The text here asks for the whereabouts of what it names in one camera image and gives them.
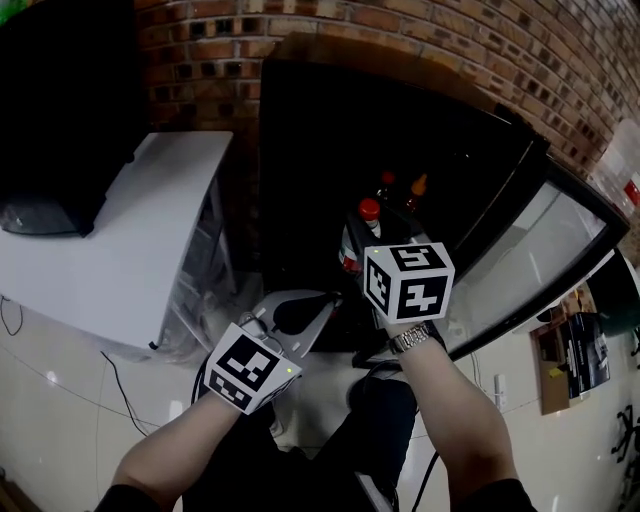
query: black monitor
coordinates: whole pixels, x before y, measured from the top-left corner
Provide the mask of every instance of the black monitor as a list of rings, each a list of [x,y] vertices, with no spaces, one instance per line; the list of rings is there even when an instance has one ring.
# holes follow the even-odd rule
[[[133,0],[46,0],[0,48],[0,227],[85,236],[149,132]]]

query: white table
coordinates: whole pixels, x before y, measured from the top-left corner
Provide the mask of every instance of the white table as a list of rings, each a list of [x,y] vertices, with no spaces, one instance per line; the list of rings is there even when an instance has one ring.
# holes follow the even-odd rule
[[[231,138],[230,132],[149,135],[109,188],[86,238],[0,231],[0,293],[109,341],[136,348],[157,343]],[[215,186],[212,202],[219,208]],[[224,232],[220,244],[230,271]]]

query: fiducial marker cube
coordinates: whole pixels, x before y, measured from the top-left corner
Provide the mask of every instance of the fiducial marker cube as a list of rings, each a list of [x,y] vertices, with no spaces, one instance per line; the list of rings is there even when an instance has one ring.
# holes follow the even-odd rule
[[[442,318],[455,269],[444,245],[367,247],[364,294],[390,324]]]
[[[301,373],[302,368],[232,323],[209,357],[204,383],[251,414],[284,392]]]

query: red bottle cap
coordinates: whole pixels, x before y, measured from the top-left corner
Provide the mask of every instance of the red bottle cap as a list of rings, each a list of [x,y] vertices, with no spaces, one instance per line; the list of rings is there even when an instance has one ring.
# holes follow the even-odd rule
[[[380,205],[375,199],[363,199],[360,201],[358,213],[364,220],[377,220],[380,217]]]
[[[391,171],[384,171],[382,173],[382,183],[385,185],[393,185],[394,181],[396,181],[396,175]]]

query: white floor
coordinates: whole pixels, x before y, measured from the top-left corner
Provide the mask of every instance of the white floor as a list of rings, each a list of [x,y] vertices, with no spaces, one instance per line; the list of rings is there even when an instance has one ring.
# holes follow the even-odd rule
[[[15,305],[5,304],[13,328]],[[622,464],[610,454],[616,413],[633,402],[640,410],[640,372],[630,340],[609,342],[612,379],[577,407],[541,416],[533,353],[527,336],[509,335],[480,350],[484,387],[507,379],[505,419],[520,477],[539,511],[607,512],[617,504]],[[278,404],[289,424],[282,445],[317,448],[346,414],[345,392],[362,372],[349,357],[312,355],[305,377]],[[149,431],[188,407],[194,371],[129,363],[114,357],[122,385]],[[472,378],[469,358],[458,363]],[[125,452],[142,438],[131,424],[113,369],[81,333],[31,311],[9,337],[0,325],[0,466],[44,512],[93,510]],[[417,421],[398,493],[411,510],[433,453]],[[441,462],[421,510],[448,510]]]

